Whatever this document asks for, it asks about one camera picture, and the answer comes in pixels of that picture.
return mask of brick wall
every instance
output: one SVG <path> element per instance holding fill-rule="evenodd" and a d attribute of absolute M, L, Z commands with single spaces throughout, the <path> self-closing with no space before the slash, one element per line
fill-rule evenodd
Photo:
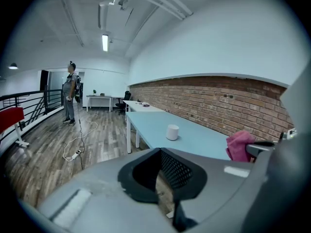
<path fill-rule="evenodd" d="M 293 123 L 279 97 L 284 87 L 251 79 L 187 77 L 132 85 L 133 100 L 226 135 L 247 130 L 277 140 Z"/>

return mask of small white cylinder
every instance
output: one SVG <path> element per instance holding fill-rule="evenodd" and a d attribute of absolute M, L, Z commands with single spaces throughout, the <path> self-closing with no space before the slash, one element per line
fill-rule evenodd
<path fill-rule="evenodd" d="M 176 140 L 178 138 L 178 130 L 179 130 L 178 126 L 170 124 L 167 127 L 166 138 L 171 140 L 171 141 Z"/>

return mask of gray shirt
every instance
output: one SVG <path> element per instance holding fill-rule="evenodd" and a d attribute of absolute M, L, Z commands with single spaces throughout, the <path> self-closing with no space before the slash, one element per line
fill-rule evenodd
<path fill-rule="evenodd" d="M 69 93 L 71 90 L 71 81 L 76 82 L 77 81 L 77 74 L 73 73 L 68 75 L 66 82 L 63 85 L 63 92 L 64 93 Z"/>

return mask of gray pants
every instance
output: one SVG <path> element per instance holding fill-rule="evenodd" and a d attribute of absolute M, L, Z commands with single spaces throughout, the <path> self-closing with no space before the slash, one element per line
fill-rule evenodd
<path fill-rule="evenodd" d="M 69 93 L 64 93 L 64 109 L 66 113 L 66 118 L 70 118 L 71 120 L 74 119 L 74 111 L 73 111 L 73 99 L 71 98 L 71 101 L 68 101 L 66 97 L 69 96 Z"/>

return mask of desk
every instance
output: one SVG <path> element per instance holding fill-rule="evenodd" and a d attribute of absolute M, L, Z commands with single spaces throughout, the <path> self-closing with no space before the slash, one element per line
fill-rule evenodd
<path fill-rule="evenodd" d="M 111 96 L 87 95 L 86 97 L 87 97 L 86 112 L 88 112 L 88 105 L 90 108 L 92 108 L 91 104 L 89 103 L 90 99 L 109 99 L 109 112 L 111 112 L 111 110 L 112 110 L 111 109 L 111 107 L 112 107 L 112 103 L 111 103 L 112 97 Z"/>
<path fill-rule="evenodd" d="M 129 101 L 129 100 L 125 100 L 123 101 L 126 103 L 127 106 L 127 111 L 135 111 L 135 112 L 165 112 L 164 110 L 158 109 L 156 107 L 153 106 L 148 106 L 148 107 L 144 107 L 142 106 L 142 104 L 139 104 L 137 101 Z M 139 133 L 136 130 L 136 148 L 139 148 Z"/>
<path fill-rule="evenodd" d="M 131 152 L 131 124 L 150 148 L 174 148 L 215 159 L 230 160 L 225 149 L 228 136 L 168 112 L 126 112 L 127 152 Z M 179 127 L 178 139 L 166 138 L 169 124 Z"/>
<path fill-rule="evenodd" d="M 139 104 L 137 101 L 129 101 L 124 100 L 123 102 L 126 103 L 126 106 L 128 107 L 128 111 L 136 111 L 136 112 L 164 112 L 164 110 L 158 109 L 153 106 L 144 107 L 141 104 Z"/>

